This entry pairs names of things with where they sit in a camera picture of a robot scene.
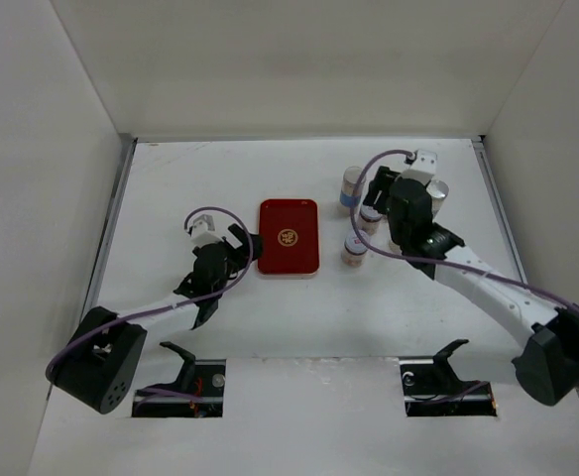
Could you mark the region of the tall jar blue label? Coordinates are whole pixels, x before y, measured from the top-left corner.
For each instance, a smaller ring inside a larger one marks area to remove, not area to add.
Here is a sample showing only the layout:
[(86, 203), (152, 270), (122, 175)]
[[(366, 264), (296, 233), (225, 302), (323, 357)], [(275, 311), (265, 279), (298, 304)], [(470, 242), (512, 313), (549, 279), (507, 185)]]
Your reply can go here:
[(361, 178), (362, 169), (357, 166), (345, 170), (339, 193), (338, 209), (341, 213), (349, 214), (358, 207), (365, 180)]

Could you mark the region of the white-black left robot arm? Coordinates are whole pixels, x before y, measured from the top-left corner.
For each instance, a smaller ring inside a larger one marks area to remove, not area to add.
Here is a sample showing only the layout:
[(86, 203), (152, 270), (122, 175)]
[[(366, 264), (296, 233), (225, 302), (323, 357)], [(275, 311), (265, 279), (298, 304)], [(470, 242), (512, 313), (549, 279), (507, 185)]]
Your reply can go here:
[(55, 387), (101, 415), (115, 410), (130, 386), (152, 339), (178, 353), (161, 372), (161, 384), (145, 394), (184, 395), (194, 384), (194, 356), (166, 337), (204, 325), (219, 307), (225, 291), (244, 277), (264, 252), (264, 239), (237, 224), (228, 231), (239, 241), (213, 237), (193, 249), (193, 268), (175, 290), (154, 304), (120, 315), (103, 306), (87, 312), (65, 347), (52, 359), (46, 378)]

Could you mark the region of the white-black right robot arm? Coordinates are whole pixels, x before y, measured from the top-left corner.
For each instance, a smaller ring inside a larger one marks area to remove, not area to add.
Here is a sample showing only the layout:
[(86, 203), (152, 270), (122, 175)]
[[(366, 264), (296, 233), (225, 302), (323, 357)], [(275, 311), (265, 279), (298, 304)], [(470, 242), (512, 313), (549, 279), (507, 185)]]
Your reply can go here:
[(579, 308), (498, 274), (464, 240), (435, 222), (426, 186), (409, 171), (379, 167), (364, 202), (388, 219), (403, 259), (493, 318), (518, 344), (522, 389), (554, 406), (579, 386)]

